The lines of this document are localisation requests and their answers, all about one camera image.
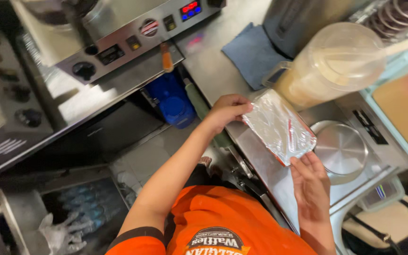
metal lid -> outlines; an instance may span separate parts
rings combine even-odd
[[[360,134],[345,124],[332,124],[317,134],[314,152],[327,171],[348,175],[363,169],[368,148]]]

foil-wrapped item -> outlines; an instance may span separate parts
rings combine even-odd
[[[315,134],[275,90],[266,90],[252,105],[253,111],[244,114],[243,121],[283,166],[291,164],[291,157],[300,158],[314,149]]]

blue towel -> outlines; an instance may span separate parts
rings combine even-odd
[[[275,51],[264,28],[260,25],[254,27],[253,23],[221,50],[254,90],[262,89],[262,78],[279,62],[288,60]]]

label sticker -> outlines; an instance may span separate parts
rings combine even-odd
[[[155,36],[157,31],[158,31],[158,21],[154,19],[144,20],[143,26],[140,27],[141,34],[147,37]]]

orange shirt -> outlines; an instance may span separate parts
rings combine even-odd
[[[107,255],[316,255],[283,229],[262,205],[240,190],[215,186],[183,189],[171,212],[176,229],[167,248],[151,227],[116,238]]]

